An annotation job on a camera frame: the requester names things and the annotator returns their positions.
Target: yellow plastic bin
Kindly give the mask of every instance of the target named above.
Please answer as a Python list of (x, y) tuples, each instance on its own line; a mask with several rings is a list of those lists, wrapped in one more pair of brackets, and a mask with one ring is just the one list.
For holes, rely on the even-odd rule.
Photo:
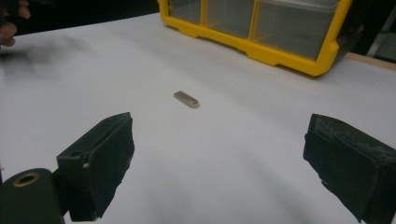
[(332, 67), (352, 0), (158, 0), (163, 22), (310, 76)]

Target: white table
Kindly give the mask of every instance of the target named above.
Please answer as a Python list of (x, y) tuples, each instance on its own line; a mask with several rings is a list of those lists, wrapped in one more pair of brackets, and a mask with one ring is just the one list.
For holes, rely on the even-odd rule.
[[(344, 59), (306, 77), (184, 36), (158, 14), (18, 36), (1, 55), (5, 179), (54, 171), (97, 122), (132, 113), (132, 166), (98, 224), (358, 223), (303, 159), (310, 116), (396, 147), (395, 71)], [(176, 100), (180, 90), (200, 107)]]

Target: human hand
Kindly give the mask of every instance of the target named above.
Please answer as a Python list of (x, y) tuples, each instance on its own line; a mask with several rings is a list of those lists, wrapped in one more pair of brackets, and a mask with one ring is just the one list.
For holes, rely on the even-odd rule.
[[(20, 8), (18, 9), (19, 16), (21, 16), (24, 19), (29, 19), (30, 17), (30, 11), (29, 11), (29, 2), (26, 0), (19, 0), (19, 6)], [(2, 10), (3, 15), (9, 15), (7, 10), (5, 8), (0, 8)], [(6, 22), (2, 26), (0, 26), (0, 46), (13, 46), (15, 44), (15, 39), (13, 36), (17, 33), (17, 26), (11, 22)]]

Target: screw hole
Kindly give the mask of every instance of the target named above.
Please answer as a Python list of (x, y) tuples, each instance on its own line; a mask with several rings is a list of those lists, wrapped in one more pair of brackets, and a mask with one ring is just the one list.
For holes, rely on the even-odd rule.
[(21, 175), (18, 177), (16, 180), (14, 180), (14, 187), (25, 187), (30, 184), (33, 184), (37, 181), (37, 179), (40, 177), (38, 173), (30, 173), (26, 175)]

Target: yellow storage box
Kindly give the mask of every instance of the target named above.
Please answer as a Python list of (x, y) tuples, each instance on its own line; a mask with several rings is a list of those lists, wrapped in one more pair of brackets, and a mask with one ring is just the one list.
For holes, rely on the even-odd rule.
[(163, 22), (185, 35), (314, 77), (326, 73), (339, 54), (337, 38), (352, 5), (352, 0), (158, 1)]

